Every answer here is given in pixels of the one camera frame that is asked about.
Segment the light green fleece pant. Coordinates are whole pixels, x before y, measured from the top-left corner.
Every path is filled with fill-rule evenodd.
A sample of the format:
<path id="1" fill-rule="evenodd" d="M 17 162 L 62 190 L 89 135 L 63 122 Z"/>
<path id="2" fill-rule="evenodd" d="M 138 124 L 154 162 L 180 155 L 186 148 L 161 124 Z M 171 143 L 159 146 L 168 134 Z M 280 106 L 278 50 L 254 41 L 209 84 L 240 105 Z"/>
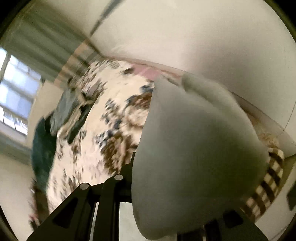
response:
<path id="1" fill-rule="evenodd" d="M 149 240 L 188 232 L 244 203 L 268 151 L 233 95 L 194 75 L 154 82 L 132 168 L 132 207 Z"/>

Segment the brown checkered bed sheet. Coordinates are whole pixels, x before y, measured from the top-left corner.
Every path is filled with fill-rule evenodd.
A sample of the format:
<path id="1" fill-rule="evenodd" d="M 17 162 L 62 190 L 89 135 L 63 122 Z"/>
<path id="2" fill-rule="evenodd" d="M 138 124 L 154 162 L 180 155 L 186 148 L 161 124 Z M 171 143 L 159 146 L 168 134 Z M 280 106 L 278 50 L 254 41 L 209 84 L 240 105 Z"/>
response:
<path id="1" fill-rule="evenodd" d="M 268 154 L 268 168 L 264 179 L 240 208 L 252 222 L 256 222 L 265 214 L 280 191 L 285 155 L 282 150 L 271 147 L 268 148 Z"/>

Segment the floral cream bed blanket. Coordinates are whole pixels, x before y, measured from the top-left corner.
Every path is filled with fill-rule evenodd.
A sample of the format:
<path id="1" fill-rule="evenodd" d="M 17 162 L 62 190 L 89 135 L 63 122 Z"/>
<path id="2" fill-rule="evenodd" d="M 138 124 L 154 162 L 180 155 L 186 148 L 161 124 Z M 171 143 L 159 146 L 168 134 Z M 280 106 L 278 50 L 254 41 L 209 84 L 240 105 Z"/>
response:
<path id="1" fill-rule="evenodd" d="M 80 184 L 103 183 L 130 162 L 160 75 L 156 68 L 127 61 L 90 65 L 76 85 L 95 103 L 73 142 L 57 142 L 46 190 L 49 211 Z"/>

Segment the dark green blanket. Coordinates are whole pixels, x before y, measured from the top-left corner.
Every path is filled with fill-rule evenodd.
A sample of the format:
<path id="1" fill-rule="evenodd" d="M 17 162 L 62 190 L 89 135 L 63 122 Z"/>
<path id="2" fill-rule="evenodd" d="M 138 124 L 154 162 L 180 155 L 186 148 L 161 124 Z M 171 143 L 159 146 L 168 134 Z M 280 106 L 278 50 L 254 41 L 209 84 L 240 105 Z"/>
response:
<path id="1" fill-rule="evenodd" d="M 49 173 L 56 151 L 56 136 L 52 136 L 50 118 L 41 118 L 38 122 L 32 143 L 32 168 L 36 177 L 36 186 L 46 191 Z"/>

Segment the window with grille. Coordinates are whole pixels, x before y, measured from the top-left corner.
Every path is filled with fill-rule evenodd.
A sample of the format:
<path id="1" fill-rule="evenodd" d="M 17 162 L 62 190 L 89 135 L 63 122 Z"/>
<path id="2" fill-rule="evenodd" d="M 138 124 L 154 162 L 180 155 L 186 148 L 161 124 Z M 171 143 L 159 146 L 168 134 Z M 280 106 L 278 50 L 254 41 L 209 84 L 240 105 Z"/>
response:
<path id="1" fill-rule="evenodd" d="M 22 135 L 43 83 L 42 76 L 1 48 L 1 122 Z"/>

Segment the grey curtain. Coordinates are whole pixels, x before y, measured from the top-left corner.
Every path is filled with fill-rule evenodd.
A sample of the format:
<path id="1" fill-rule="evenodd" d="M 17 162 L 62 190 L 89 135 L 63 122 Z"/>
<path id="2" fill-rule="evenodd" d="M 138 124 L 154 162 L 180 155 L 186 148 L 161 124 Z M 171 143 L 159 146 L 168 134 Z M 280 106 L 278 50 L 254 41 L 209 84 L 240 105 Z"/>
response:
<path id="1" fill-rule="evenodd" d="M 42 4 L 21 10 L 1 46 L 46 80 L 60 84 L 83 76 L 98 54 L 79 30 Z"/>

